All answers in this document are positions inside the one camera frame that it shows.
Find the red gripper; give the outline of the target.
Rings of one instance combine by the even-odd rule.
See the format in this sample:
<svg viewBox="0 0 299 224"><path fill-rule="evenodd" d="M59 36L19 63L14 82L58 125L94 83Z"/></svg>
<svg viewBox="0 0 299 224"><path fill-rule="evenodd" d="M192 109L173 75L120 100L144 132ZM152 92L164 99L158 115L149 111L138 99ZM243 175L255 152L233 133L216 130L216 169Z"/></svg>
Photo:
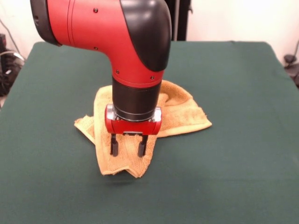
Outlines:
<svg viewBox="0 0 299 224"><path fill-rule="evenodd" d="M130 121L117 116L113 104L107 104L105 108L105 126L111 134L110 154L118 155L118 141L116 134L141 134L142 140L138 146L138 156L142 158L146 153L148 135L157 135L162 124L162 109L156 107L154 115L145 121Z"/></svg>

